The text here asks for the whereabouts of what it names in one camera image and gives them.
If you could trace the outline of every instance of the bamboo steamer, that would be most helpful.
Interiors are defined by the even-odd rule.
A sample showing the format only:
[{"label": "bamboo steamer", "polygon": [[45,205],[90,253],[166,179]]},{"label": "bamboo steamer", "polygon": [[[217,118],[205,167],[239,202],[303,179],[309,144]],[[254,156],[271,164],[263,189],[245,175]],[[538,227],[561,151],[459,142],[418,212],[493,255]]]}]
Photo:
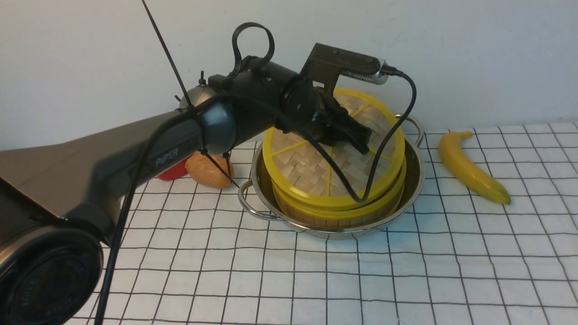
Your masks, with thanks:
[{"label": "bamboo steamer", "polygon": [[371,224],[393,213],[399,205],[403,194],[405,176],[406,162],[404,159],[394,184],[380,198],[359,208],[344,211],[327,211],[300,205],[289,196],[283,194],[282,191],[279,191],[274,184],[273,194],[279,208],[295,220],[322,228],[351,228]]},{"label": "bamboo steamer", "polygon": [[[397,119],[385,105],[364,93],[336,89],[334,97],[352,117],[373,131],[368,145],[370,152],[366,155],[359,153],[349,143],[342,142],[333,147],[322,145],[361,197],[376,150]],[[265,133],[262,148],[263,160],[271,176],[273,188],[278,199],[282,201],[280,205],[286,205],[287,209],[297,209],[308,217],[323,220],[322,222],[350,223],[351,215],[356,214],[349,211],[365,205],[371,205],[373,209],[385,209],[388,205],[380,201],[385,198],[391,200],[390,204],[395,204],[398,198],[396,194],[401,192],[402,188],[402,184],[398,185],[397,180],[405,177],[400,177],[405,161],[405,140],[401,129],[395,132],[381,154],[365,205],[360,205],[349,196],[343,183],[322,155],[298,134],[284,134],[271,128]],[[328,212],[344,213],[336,214],[340,217],[323,218],[328,216]]]}]

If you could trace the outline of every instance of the robotic arm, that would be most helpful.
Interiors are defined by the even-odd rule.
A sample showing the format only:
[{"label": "robotic arm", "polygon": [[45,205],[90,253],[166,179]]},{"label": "robotic arm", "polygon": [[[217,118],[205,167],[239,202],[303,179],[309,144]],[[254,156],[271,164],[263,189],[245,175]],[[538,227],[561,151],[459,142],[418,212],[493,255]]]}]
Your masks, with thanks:
[{"label": "robotic arm", "polygon": [[[241,60],[236,37],[247,27],[267,32],[264,58]],[[384,60],[322,44],[299,73],[291,71],[270,61],[273,38],[255,23],[235,31],[233,48],[233,71],[207,80],[201,73],[179,109],[67,143],[0,152],[0,323],[64,324],[98,283],[99,242],[112,246],[116,259],[126,221],[119,220],[119,199],[199,149],[222,154],[275,127],[367,153],[371,130],[333,97],[338,77],[383,84],[402,75]]]}]

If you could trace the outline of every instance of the bread roll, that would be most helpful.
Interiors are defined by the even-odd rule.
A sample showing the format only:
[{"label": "bread roll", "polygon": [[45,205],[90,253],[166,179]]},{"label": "bread roll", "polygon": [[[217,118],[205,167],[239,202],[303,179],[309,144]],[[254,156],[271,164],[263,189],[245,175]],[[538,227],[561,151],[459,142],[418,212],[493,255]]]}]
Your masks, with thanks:
[{"label": "bread roll", "polygon": [[[227,161],[223,156],[211,156],[219,166],[228,173]],[[231,169],[231,178],[235,178],[235,171],[233,165],[229,162]],[[225,176],[207,157],[203,156],[201,152],[195,152],[187,162],[185,168],[191,177],[197,183],[215,187],[217,189],[226,189],[231,185],[231,181]]]}]

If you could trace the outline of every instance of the yellow rim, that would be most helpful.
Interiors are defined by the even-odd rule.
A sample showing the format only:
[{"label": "yellow rim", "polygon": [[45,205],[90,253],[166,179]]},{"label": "yellow rim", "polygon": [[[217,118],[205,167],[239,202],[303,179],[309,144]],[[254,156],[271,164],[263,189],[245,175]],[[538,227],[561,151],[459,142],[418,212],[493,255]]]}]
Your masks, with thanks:
[{"label": "yellow rim", "polygon": [[403,190],[403,183],[405,181],[405,175],[407,172],[406,161],[403,159],[403,163],[401,169],[399,171],[399,177],[395,182],[394,186],[391,190],[381,198],[376,200],[373,203],[361,206],[356,209],[347,210],[347,211],[326,211],[326,210],[319,210],[319,209],[312,209],[308,208],[307,206],[300,205],[299,203],[293,201],[291,198],[287,197],[285,193],[280,191],[275,184],[273,184],[273,191],[281,200],[283,200],[287,205],[291,206],[292,208],[309,215],[311,217],[315,217],[317,219],[323,220],[332,220],[332,221],[339,221],[339,220],[349,220],[349,219],[358,219],[360,217],[364,217],[370,215],[372,213],[378,212],[382,210],[385,206],[392,203],[395,197],[399,195],[400,191]]},{"label": "yellow rim", "polygon": [[[343,88],[336,88],[334,90],[335,95],[348,95],[352,97],[361,98],[367,101],[369,104],[364,105],[363,107],[359,108],[351,115],[355,116],[359,114],[362,110],[369,106],[373,106],[377,108],[390,122],[391,126],[397,122],[397,118],[395,115],[380,101],[376,98],[371,97],[368,94],[361,93],[359,91],[351,90],[351,89],[343,89]],[[359,203],[355,202],[349,195],[344,195],[340,197],[331,197],[331,196],[320,196],[320,195],[311,195],[306,193],[298,188],[296,188],[293,184],[289,183],[285,177],[279,172],[276,168],[275,162],[273,160],[274,154],[271,151],[271,141],[273,139],[274,129],[269,129],[265,133],[265,137],[263,140],[263,160],[265,162],[265,166],[267,167],[267,171],[271,176],[271,181],[275,186],[278,187],[280,192],[283,192],[286,196],[291,197],[293,200],[299,202],[301,205],[308,206],[313,209],[323,209],[324,211],[336,211],[336,210],[350,210],[359,207]],[[391,186],[391,183],[394,181],[395,177],[397,176],[404,159],[405,153],[405,140],[403,136],[403,131],[399,128],[392,139],[395,141],[395,152],[393,157],[383,156],[381,158],[385,158],[390,162],[390,167],[387,172],[380,178],[373,181],[373,185],[371,187],[368,202],[374,201],[378,198],[378,196],[383,193],[387,188]],[[304,145],[308,142],[299,142],[298,145]],[[328,168],[328,174],[333,173],[334,171],[331,168]],[[359,197],[363,196],[364,190],[358,191],[357,195]]]}]

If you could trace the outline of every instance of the pot handle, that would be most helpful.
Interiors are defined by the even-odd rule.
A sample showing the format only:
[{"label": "pot handle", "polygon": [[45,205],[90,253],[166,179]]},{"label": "pot handle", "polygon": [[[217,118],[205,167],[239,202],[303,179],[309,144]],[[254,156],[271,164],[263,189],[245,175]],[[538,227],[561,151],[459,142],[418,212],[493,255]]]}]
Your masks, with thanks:
[{"label": "pot handle", "polygon": [[[396,114],[396,115],[395,115],[395,117],[396,117],[397,119],[399,119],[401,116],[402,116],[401,114]],[[408,122],[412,123],[413,125],[415,125],[415,127],[416,127],[416,129],[417,129],[417,132],[418,132],[417,140],[416,140],[416,145],[417,145],[417,147],[420,147],[421,142],[424,140],[424,135],[425,135],[424,127],[421,126],[421,123],[420,123],[418,120],[414,119],[414,118],[411,117],[411,116],[408,116],[407,119],[406,119],[406,121],[408,121]]]},{"label": "pot handle", "polygon": [[279,218],[276,215],[270,215],[268,213],[263,213],[260,211],[255,210],[245,199],[245,192],[249,189],[249,187],[253,186],[253,181],[251,179],[249,179],[248,181],[246,181],[245,183],[243,183],[240,187],[239,187],[239,191],[237,192],[237,197],[239,198],[239,202],[241,203],[241,205],[243,206],[243,208],[245,210],[247,210],[247,212],[249,212],[249,214],[251,214],[254,217],[257,217],[259,219],[265,220],[265,221],[283,221],[283,219]]}]

